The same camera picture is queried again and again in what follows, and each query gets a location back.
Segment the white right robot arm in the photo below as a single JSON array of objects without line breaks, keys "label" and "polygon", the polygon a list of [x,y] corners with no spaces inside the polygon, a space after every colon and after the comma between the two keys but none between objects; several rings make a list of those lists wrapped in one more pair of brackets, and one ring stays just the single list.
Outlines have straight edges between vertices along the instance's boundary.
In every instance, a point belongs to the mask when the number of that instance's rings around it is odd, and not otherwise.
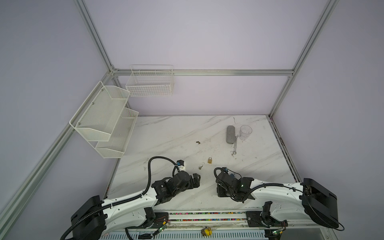
[{"label": "white right robot arm", "polygon": [[270,228],[276,222],[285,226],[289,220],[312,220],[325,228],[345,230],[339,222],[337,196],[315,180],[305,178],[302,182],[282,184],[237,178],[237,175],[225,167],[214,169],[218,197],[242,204],[264,200],[259,214],[262,226]]}]

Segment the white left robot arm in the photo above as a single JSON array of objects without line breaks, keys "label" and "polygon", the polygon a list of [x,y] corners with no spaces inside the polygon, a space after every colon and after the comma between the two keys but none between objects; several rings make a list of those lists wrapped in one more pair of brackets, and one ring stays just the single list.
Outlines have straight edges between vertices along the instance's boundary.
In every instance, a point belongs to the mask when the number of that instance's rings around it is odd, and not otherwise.
[{"label": "white left robot arm", "polygon": [[[171,177],[152,182],[151,163],[166,160],[173,165]],[[200,187],[201,176],[189,175],[184,161],[174,162],[165,157],[148,161],[148,182],[143,191],[115,199],[89,198],[71,217],[71,226],[61,236],[72,234],[73,240],[97,240],[114,230],[130,227],[148,228],[155,219],[154,207],[169,202],[176,195]]]}]

